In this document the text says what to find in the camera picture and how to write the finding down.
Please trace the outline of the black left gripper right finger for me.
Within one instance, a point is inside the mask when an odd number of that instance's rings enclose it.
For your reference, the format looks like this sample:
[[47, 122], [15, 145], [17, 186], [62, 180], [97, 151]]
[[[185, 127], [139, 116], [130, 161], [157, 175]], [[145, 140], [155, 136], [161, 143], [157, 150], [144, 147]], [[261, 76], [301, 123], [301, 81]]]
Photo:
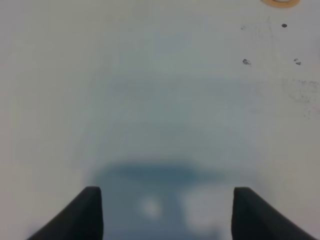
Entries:
[[234, 240], [313, 240], [249, 187], [233, 191], [231, 235]]

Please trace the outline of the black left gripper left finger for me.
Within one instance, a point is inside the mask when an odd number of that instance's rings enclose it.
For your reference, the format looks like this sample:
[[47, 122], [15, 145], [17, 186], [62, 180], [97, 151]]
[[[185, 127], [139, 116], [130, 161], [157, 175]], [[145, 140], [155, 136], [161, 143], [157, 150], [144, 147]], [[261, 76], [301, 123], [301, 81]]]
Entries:
[[97, 186], [89, 186], [29, 239], [101, 240], [103, 235], [102, 192]]

